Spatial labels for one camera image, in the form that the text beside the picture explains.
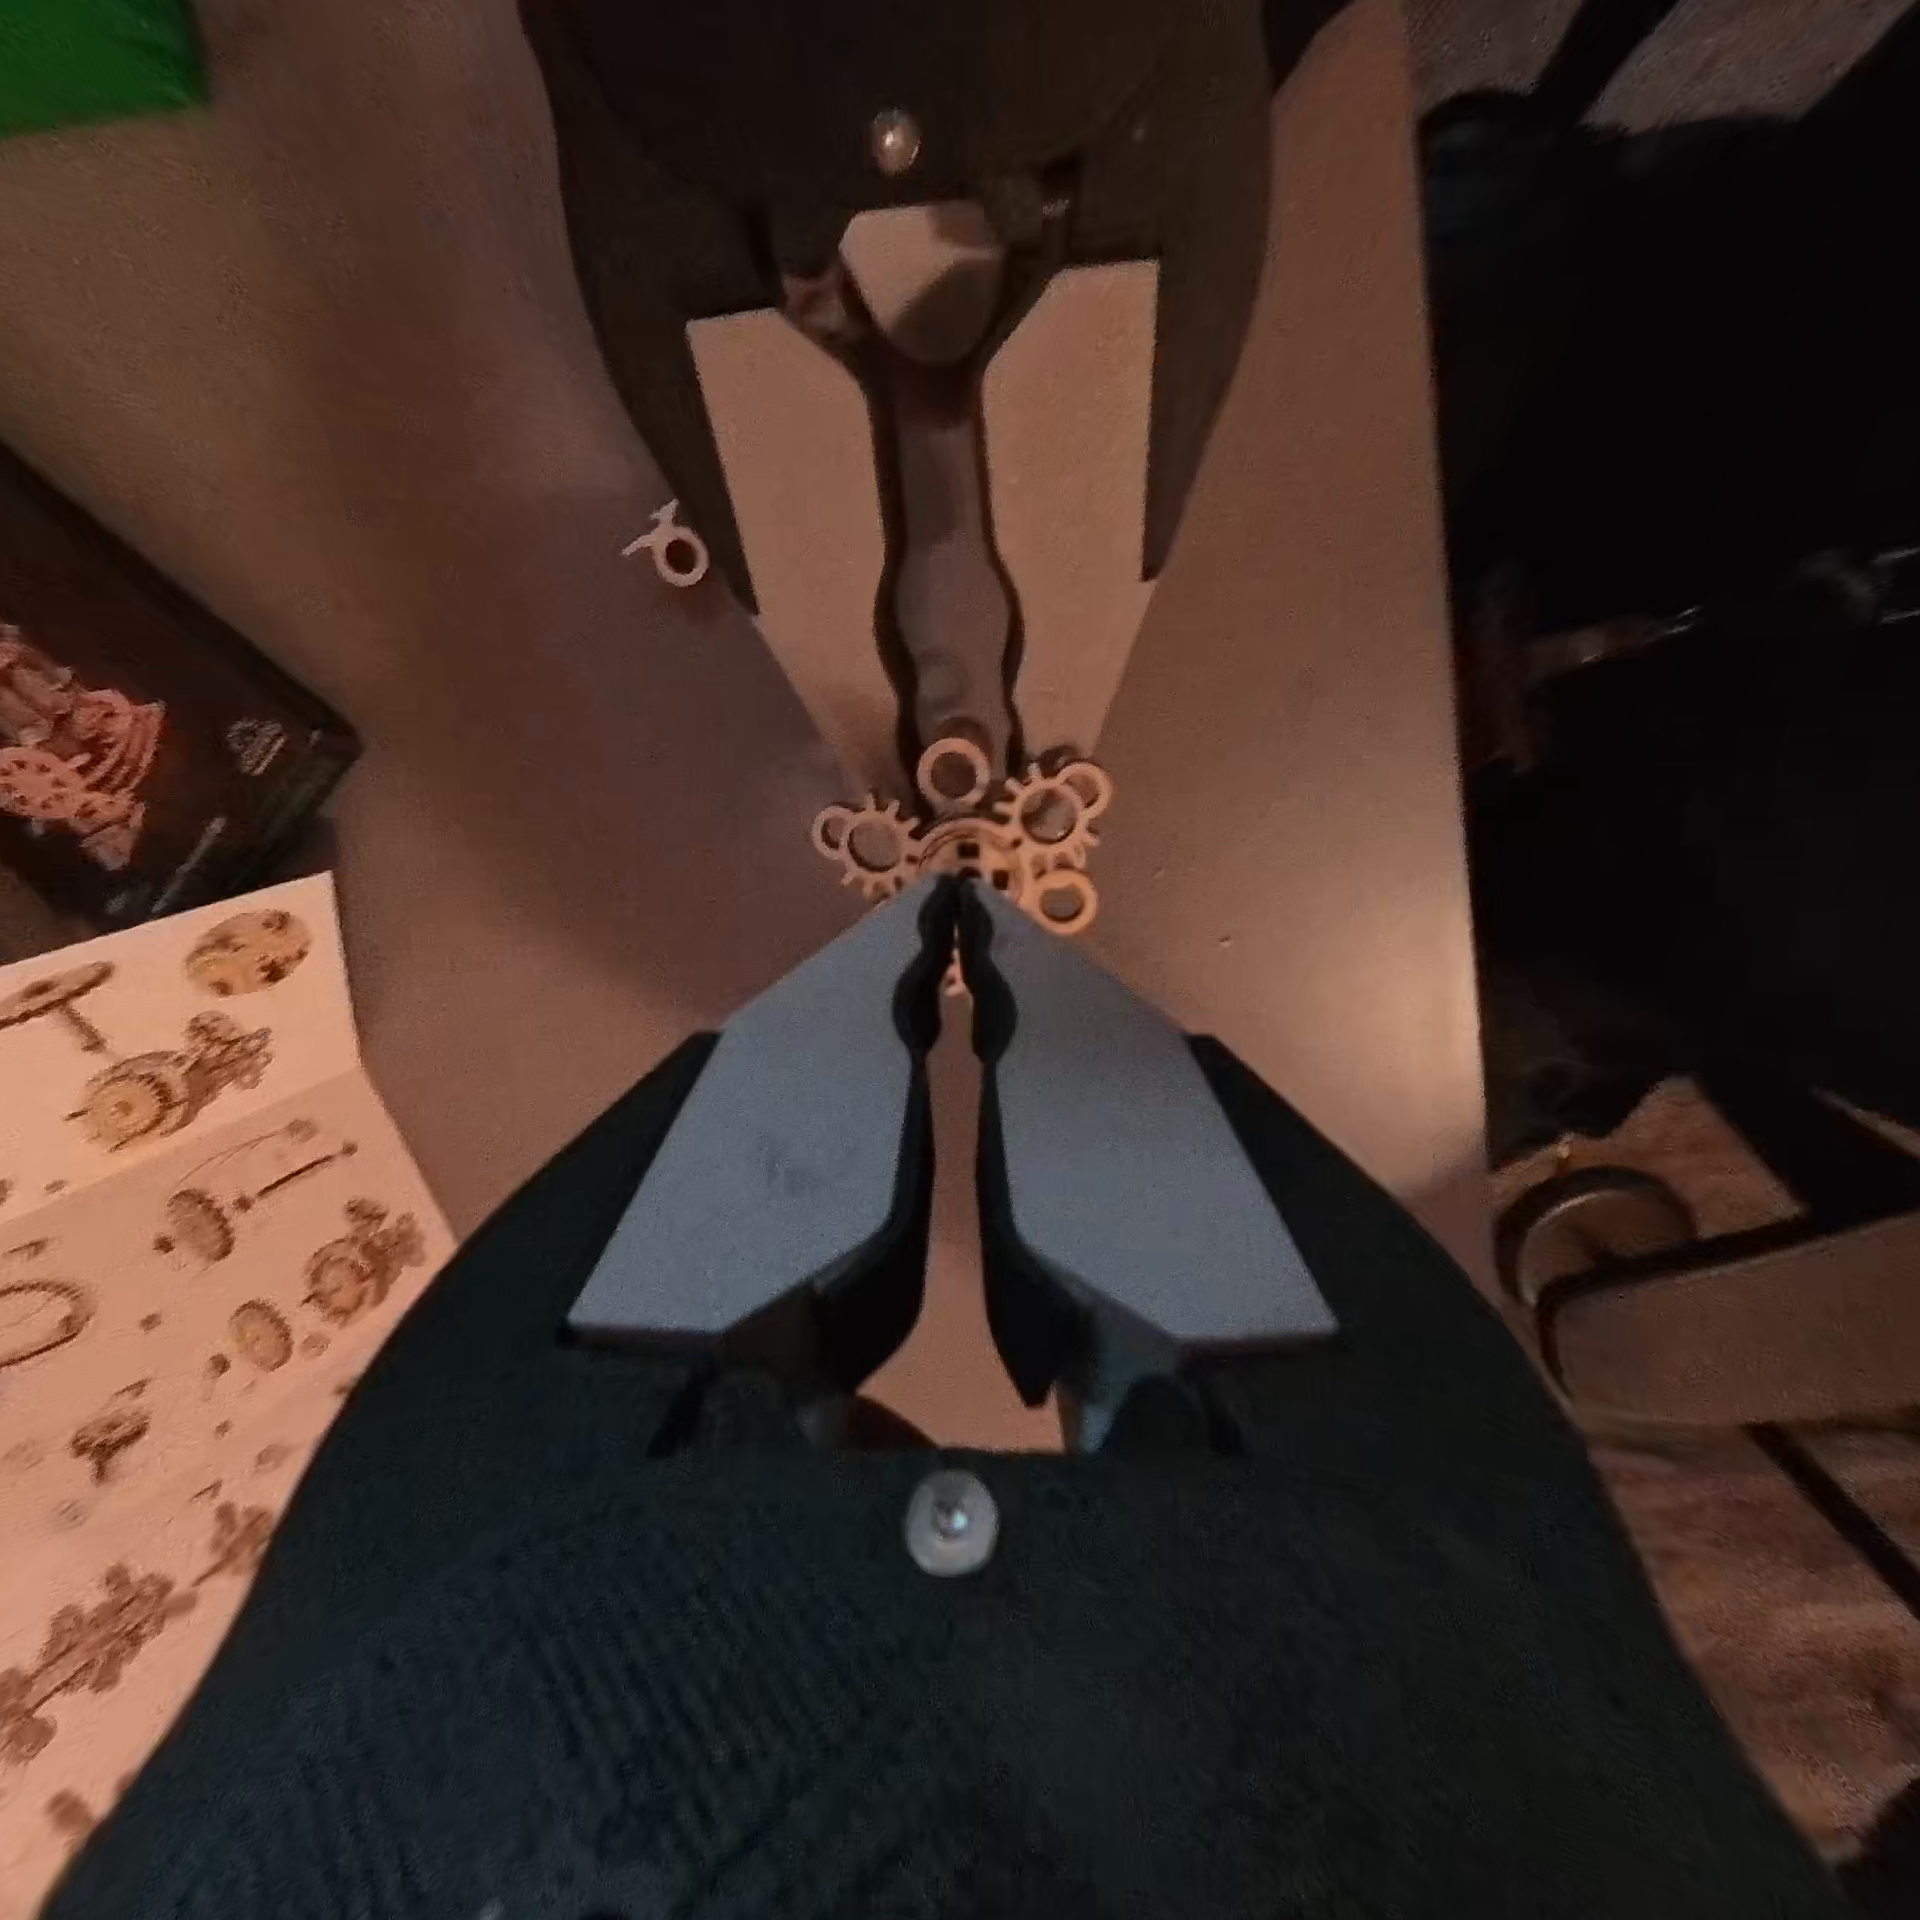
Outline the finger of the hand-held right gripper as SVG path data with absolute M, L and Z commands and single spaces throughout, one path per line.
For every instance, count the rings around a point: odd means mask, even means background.
M 991 543 L 1017 607 L 1014 719 L 1027 759 L 1090 755 L 1135 649 L 1157 263 L 1070 267 L 980 385 Z
M 856 378 L 775 307 L 696 318 L 686 352 L 764 649 L 842 768 L 897 768 L 886 520 Z

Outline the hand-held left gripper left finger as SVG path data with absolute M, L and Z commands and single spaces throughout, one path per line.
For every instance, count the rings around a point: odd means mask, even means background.
M 928 1058 L 952 879 L 909 886 L 713 1038 L 579 1294 L 579 1343 L 856 1396 L 924 1305 Z

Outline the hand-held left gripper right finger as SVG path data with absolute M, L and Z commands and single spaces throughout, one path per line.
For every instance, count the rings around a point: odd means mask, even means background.
M 1338 1320 L 1192 1041 L 980 882 L 957 886 L 980 1060 L 986 1317 L 1024 1405 L 1096 1453 L 1130 1396 Z

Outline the small wooden ring part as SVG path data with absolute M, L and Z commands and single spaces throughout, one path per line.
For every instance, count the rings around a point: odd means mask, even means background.
M 706 538 L 680 520 L 680 502 L 667 499 L 652 508 L 644 529 L 618 549 L 624 561 L 638 561 L 670 592 L 693 592 L 706 582 Z

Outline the wooden gear model assembly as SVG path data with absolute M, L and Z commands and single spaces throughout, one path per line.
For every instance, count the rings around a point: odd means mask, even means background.
M 1017 772 L 969 734 L 946 734 L 915 761 L 915 806 L 865 796 L 826 806 L 811 847 L 871 904 L 924 877 L 965 877 L 1058 936 L 1099 914 L 1090 859 L 1111 809 L 1111 776 L 1063 748 Z

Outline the black model kit box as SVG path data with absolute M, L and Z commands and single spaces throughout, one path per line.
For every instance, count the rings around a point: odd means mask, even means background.
M 357 731 L 3 447 L 3 869 L 96 932 L 264 886 Z

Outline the black mesh office chair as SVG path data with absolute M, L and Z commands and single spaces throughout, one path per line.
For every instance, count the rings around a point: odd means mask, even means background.
M 1499 1218 L 1502 1294 L 1585 1429 L 1740 1434 L 1913 1618 L 1917 1551 L 1802 1434 L 1917 1422 L 1917 1156 L 1820 1091 L 1703 1094 L 1789 1213 L 1710 1237 L 1650 1171 L 1558 1171 Z

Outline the folded paper instruction booklet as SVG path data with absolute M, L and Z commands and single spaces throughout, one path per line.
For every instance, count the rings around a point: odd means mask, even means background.
M 3 1918 L 175 1721 L 455 1244 L 332 879 L 3 966 Z

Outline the large green plastic bin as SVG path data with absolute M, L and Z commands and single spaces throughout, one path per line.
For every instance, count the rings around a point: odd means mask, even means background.
M 206 100 L 190 4 L 3 4 L 3 138 Z

